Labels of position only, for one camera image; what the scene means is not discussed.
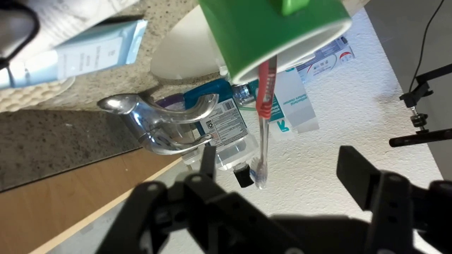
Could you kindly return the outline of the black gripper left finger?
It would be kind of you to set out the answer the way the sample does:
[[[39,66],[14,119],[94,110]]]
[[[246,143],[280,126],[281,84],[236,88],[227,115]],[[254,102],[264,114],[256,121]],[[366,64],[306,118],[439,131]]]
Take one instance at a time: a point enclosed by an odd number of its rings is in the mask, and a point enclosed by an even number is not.
[[[216,172],[216,146],[215,145],[210,145],[210,143],[205,145],[199,172],[206,174],[209,179],[215,179],[215,172]]]

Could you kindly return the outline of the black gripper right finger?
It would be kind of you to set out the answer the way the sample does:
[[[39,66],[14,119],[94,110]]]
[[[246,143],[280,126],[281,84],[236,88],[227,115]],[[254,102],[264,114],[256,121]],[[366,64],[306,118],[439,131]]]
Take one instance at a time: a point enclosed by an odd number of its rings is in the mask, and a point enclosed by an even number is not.
[[[378,169],[354,146],[339,148],[336,176],[361,210],[373,207]]]

